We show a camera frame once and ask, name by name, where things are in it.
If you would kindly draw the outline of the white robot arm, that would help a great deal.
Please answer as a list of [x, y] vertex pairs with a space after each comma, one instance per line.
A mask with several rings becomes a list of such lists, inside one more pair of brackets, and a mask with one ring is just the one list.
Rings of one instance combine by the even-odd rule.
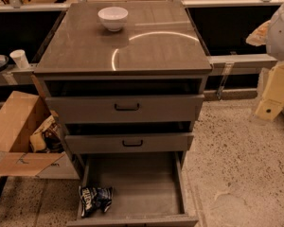
[[255, 116], [273, 121], [284, 108], [284, 3], [272, 18], [255, 29], [246, 39], [253, 46], [266, 45], [266, 52], [277, 60], [268, 79]]

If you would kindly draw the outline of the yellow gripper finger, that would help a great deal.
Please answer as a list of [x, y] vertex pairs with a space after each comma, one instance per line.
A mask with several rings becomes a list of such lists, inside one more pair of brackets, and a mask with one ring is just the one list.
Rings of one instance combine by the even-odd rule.
[[255, 109], [261, 120], [273, 121], [284, 108], [284, 61], [278, 62], [268, 71], [265, 87]]
[[253, 46], [261, 46], [266, 44], [266, 37], [268, 33], [270, 20], [261, 24], [246, 38], [246, 42]]

